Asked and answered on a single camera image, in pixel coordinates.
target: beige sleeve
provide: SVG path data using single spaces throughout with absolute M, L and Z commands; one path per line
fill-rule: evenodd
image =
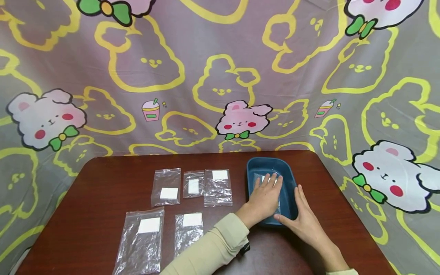
M 345 271 L 327 272 L 326 275 L 359 275 L 356 270 L 350 269 Z
M 235 214 L 228 214 L 174 259 L 161 275 L 211 275 L 239 253 L 248 242 L 248 234 L 243 222 Z

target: blue plastic tray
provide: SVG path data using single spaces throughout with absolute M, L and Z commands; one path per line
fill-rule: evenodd
M 264 176 L 267 173 L 272 175 L 274 172 L 283 177 L 282 189 L 279 195 L 280 212 L 283 216 L 294 220 L 298 217 L 298 208 L 293 193 L 297 183 L 293 177 L 292 169 L 290 169 L 290 166 L 285 161 L 279 158 L 250 159 L 247 163 L 248 196 L 251 195 L 253 190 L 255 173 Z M 275 220 L 273 216 L 263 220 L 260 224 L 266 226 L 283 226 Z

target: white paper square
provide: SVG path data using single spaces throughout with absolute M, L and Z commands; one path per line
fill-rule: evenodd
M 160 227 L 160 218 L 143 219 L 140 221 L 139 229 L 136 234 L 159 232 Z
M 188 180 L 188 193 L 198 194 L 198 179 Z
M 214 170 L 213 180 L 227 180 L 227 170 Z
M 183 226 L 202 225 L 202 213 L 185 214 L 183 216 Z
M 170 199 L 170 200 L 177 199 L 177 192 L 178 191 L 179 191 L 178 188 L 162 188 L 161 200 L 163 200 L 163 199 Z

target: cartoon bunny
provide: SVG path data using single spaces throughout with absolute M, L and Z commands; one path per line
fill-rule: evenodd
M 359 173 L 353 181 L 378 203 L 387 202 L 407 213 L 429 212 L 429 197 L 440 191 L 440 170 L 415 159 L 411 149 L 380 140 L 353 156 L 352 165 Z
M 116 22 L 129 27 L 133 23 L 132 15 L 141 18 L 150 13 L 156 0 L 78 0 L 78 10 L 87 16 L 104 14 L 113 17 Z
M 411 17 L 423 0 L 347 0 L 345 14 L 353 22 L 345 29 L 347 36 L 367 37 L 372 29 L 394 27 Z
M 267 115 L 272 110 L 269 105 L 248 107 L 243 100 L 228 103 L 216 130 L 219 135 L 226 135 L 225 140 L 247 139 L 249 134 L 260 132 L 269 125 Z
M 40 98 L 21 93 L 7 106 L 6 111 L 18 124 L 25 147 L 40 151 L 51 146 L 61 148 L 67 137 L 77 136 L 78 128 L 86 124 L 86 113 L 72 104 L 72 95 L 55 89 Z

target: person's left hand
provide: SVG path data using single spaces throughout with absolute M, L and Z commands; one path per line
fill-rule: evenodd
M 235 214 L 249 229 L 267 217 L 272 216 L 278 208 L 278 197 L 282 187 L 282 176 L 276 178 L 266 174 L 260 185 L 260 178 L 255 181 L 253 192 L 249 201 Z

